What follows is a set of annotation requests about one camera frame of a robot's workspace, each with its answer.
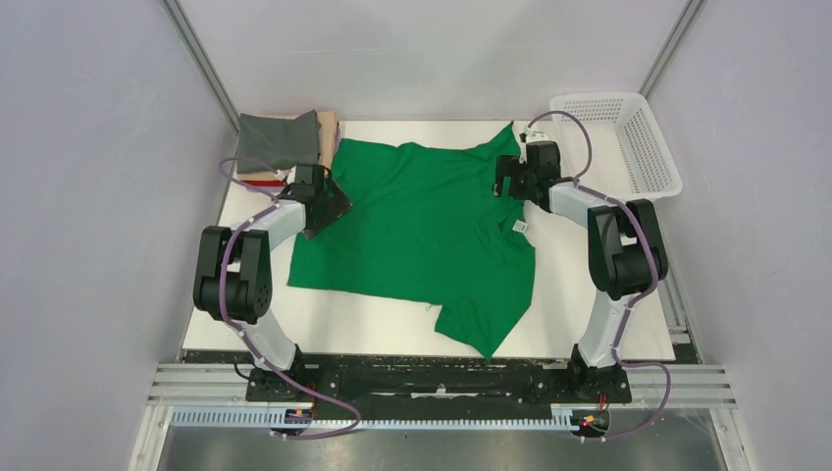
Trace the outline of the green t-shirt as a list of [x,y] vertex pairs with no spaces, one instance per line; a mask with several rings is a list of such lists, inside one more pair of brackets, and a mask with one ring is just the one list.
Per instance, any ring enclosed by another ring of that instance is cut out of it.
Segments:
[[522,201],[494,195],[512,125],[465,149],[344,139],[332,166],[351,210],[294,244],[287,282],[436,305],[435,331],[492,358],[530,308],[536,252]]

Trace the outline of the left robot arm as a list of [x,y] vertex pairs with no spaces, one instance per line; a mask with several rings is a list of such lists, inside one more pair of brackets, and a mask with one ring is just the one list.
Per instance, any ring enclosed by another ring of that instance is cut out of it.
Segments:
[[294,236],[317,236],[352,209],[329,168],[299,164],[291,173],[266,208],[232,227],[202,231],[192,292],[195,308],[229,327],[257,367],[273,370],[271,387],[289,400],[306,392],[308,374],[293,364],[299,347],[271,311],[272,252]]

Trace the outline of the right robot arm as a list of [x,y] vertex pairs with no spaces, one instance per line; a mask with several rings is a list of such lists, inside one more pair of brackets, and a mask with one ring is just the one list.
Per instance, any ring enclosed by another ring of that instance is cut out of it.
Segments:
[[597,290],[588,327],[576,344],[578,367],[569,392],[591,400],[606,386],[601,369],[621,363],[620,343],[636,305],[657,289],[669,262],[654,204],[623,201],[561,175],[560,150],[550,140],[525,145],[520,156],[496,160],[494,195],[529,201],[587,232],[588,268]]

